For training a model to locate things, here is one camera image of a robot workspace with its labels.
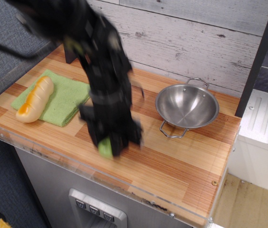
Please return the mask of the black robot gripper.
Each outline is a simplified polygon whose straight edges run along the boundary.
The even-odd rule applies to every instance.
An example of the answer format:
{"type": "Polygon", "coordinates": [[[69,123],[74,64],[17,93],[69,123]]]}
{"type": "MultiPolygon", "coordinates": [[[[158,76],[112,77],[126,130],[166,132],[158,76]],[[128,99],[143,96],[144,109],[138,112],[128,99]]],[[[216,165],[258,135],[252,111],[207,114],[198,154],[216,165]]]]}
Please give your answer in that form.
{"type": "Polygon", "coordinates": [[[94,146],[112,149],[112,155],[117,157],[129,142],[141,143],[142,128],[132,118],[130,105],[124,100],[99,104],[93,95],[91,99],[92,106],[80,104],[78,108],[81,119],[87,123],[94,146]]]}

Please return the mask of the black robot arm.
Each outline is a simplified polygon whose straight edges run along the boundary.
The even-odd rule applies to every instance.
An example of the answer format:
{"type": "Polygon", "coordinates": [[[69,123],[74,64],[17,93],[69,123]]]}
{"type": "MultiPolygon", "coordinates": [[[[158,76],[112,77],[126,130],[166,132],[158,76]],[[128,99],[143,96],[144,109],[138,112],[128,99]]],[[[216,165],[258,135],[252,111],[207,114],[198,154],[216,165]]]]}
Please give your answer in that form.
{"type": "Polygon", "coordinates": [[[81,118],[98,151],[119,156],[129,142],[140,144],[141,125],[132,118],[132,66],[117,29],[85,0],[12,0],[34,34],[63,42],[78,58],[90,84],[92,106],[81,118]]]}

